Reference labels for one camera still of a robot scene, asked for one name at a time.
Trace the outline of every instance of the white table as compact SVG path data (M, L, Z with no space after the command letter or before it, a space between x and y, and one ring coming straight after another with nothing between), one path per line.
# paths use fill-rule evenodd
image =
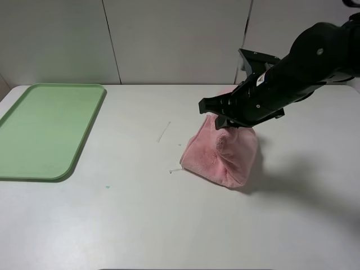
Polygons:
M326 86L255 127L246 195L169 173L226 87L107 85L70 178L0 182L0 269L359 269L360 95Z

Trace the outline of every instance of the green tray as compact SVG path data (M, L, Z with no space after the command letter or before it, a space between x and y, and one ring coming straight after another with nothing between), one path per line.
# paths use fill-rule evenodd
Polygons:
M105 98L98 84L35 84L0 119L0 181L60 182Z

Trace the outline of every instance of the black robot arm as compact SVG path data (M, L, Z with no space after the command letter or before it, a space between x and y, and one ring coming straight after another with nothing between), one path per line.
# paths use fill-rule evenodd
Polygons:
M284 116L327 82L360 77L360 13L343 26L319 22L295 40L282 60L240 49L247 78L231 93L199 102L200 113L218 115L215 127L253 127Z

